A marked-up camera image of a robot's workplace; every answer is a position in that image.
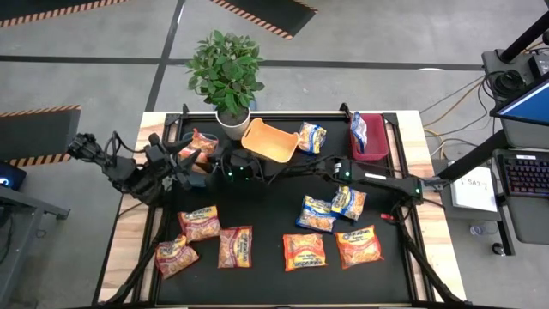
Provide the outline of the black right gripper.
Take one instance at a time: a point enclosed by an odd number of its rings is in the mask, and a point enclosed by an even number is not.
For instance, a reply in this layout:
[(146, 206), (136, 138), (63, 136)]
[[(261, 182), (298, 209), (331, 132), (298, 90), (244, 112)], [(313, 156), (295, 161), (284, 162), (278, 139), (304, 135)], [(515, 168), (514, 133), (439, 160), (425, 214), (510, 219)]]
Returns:
[(207, 187), (217, 187), (220, 181), (234, 183), (260, 179), (258, 159), (248, 150), (232, 148), (231, 140), (219, 141), (212, 156), (216, 157), (216, 165), (205, 177)]

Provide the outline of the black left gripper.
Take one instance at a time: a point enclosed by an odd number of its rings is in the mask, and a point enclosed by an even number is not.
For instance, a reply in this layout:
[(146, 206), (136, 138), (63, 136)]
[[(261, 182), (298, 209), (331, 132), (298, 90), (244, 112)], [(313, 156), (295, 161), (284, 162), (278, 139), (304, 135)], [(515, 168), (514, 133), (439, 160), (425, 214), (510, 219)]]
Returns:
[(144, 147), (147, 169), (146, 174), (154, 180), (154, 185), (160, 191), (166, 189), (166, 178), (169, 177), (175, 168), (175, 178), (184, 189), (191, 189), (198, 186), (202, 179), (192, 171), (196, 159), (200, 156), (201, 150), (193, 152), (190, 156), (181, 160), (177, 165), (173, 156), (184, 149), (192, 142), (192, 138), (186, 138), (177, 142), (163, 142), (159, 135), (152, 133), (148, 137), (149, 145)]

